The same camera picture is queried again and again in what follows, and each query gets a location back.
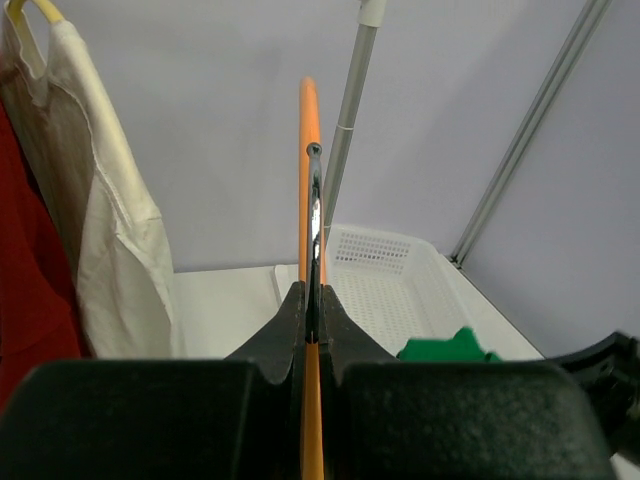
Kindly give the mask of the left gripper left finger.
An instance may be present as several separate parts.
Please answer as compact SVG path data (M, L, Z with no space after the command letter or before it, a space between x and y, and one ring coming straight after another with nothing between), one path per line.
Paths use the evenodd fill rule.
M5 479L297 479L304 286L222 360L34 369L1 418Z

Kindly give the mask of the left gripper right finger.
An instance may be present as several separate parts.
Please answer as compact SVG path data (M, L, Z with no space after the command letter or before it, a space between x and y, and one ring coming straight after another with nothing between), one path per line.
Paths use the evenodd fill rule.
M586 394L547 361L411 363L323 290L325 466L331 479L611 479Z

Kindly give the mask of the green t shirt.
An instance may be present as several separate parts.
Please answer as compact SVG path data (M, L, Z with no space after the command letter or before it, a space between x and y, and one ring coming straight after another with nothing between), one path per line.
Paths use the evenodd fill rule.
M417 363L500 363L493 351L484 350L472 328L463 327L449 339L411 338L396 358Z

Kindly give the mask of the orange hanger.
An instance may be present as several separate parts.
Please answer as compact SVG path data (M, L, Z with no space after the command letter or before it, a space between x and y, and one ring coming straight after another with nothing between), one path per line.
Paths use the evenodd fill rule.
M301 417L301 477L325 477L319 332L325 280L321 133L315 81L299 88L299 279L305 284L304 383Z

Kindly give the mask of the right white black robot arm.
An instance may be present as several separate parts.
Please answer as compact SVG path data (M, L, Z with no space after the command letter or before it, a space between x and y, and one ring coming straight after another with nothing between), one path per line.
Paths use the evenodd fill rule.
M550 360L586 393L613 454L639 463L639 339L614 332Z

